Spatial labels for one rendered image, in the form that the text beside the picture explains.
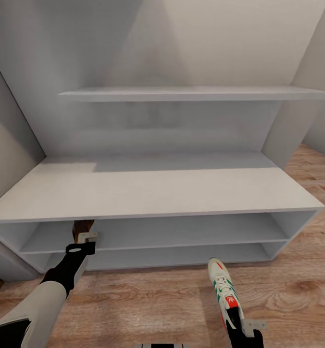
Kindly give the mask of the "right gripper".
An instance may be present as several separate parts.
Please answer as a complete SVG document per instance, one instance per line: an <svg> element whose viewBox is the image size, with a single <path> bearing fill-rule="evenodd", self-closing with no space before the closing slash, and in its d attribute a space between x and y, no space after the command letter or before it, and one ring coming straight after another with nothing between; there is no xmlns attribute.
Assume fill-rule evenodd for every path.
<svg viewBox="0 0 325 348"><path fill-rule="evenodd" d="M254 330L254 338L247 338L242 329L232 329L226 320L227 330L233 348L264 348L263 336L260 330Z"/></svg>

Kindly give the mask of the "sandal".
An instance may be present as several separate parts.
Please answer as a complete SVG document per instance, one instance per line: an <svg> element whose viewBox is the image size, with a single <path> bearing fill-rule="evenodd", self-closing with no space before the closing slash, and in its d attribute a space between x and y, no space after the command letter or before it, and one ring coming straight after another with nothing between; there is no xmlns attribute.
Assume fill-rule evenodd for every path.
<svg viewBox="0 0 325 348"><path fill-rule="evenodd" d="M93 220L74 220L73 237L74 237L75 244L77 244L78 242L78 235L80 233L89 232L93 223L94 223L94 219Z"/></svg>

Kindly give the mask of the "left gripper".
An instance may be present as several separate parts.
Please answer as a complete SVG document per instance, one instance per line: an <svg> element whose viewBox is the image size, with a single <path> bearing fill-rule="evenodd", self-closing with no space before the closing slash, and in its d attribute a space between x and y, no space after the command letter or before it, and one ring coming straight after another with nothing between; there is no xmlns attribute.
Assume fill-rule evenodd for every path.
<svg viewBox="0 0 325 348"><path fill-rule="evenodd" d="M84 247L86 249L85 254L89 254L89 255L95 254L95 241L93 241L93 242L87 241L85 244L69 244L66 247L66 254L69 250L71 250L72 248L75 248L75 247Z"/></svg>

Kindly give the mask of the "gym shoe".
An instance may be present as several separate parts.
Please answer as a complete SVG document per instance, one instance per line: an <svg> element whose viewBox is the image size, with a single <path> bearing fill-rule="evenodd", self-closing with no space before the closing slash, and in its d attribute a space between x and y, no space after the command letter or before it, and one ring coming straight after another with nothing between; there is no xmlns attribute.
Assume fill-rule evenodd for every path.
<svg viewBox="0 0 325 348"><path fill-rule="evenodd" d="M209 259L208 274L211 283L215 287L218 301L222 310L222 320L226 330L226 320L228 320L232 329L244 329L243 325L241 324L241 320L244 319L243 311L232 284L229 272L227 271L223 262L217 258Z"/></svg>

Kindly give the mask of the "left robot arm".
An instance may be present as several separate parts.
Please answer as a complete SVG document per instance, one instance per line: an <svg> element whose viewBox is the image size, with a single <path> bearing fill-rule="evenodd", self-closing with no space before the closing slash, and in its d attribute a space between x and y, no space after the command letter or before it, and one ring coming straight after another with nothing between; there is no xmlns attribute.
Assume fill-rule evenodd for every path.
<svg viewBox="0 0 325 348"><path fill-rule="evenodd" d="M0 319L0 348L45 348L59 312L95 254L100 232L78 235L77 244L66 247L64 259L50 268L44 280L19 305Z"/></svg>

